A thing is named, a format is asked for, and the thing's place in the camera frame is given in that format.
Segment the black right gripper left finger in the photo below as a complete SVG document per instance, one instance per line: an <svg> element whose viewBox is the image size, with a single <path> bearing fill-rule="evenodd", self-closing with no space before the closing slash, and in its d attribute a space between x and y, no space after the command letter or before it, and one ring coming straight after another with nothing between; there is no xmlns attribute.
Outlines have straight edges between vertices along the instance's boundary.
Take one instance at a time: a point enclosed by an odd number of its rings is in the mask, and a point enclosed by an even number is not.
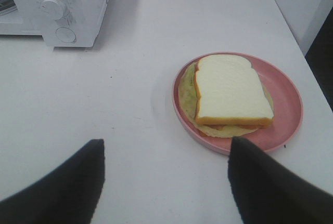
<svg viewBox="0 0 333 224"><path fill-rule="evenodd" d="M102 139L27 188L1 201L1 223L90 223L105 182Z"/></svg>

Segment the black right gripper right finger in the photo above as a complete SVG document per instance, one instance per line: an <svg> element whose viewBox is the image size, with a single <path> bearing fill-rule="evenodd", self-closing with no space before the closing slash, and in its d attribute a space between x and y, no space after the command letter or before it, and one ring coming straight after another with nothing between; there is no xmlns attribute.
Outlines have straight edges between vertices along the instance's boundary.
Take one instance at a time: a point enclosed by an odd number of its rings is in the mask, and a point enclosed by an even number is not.
<svg viewBox="0 0 333 224"><path fill-rule="evenodd" d="M228 179L243 223L332 223L332 195L233 137Z"/></svg>

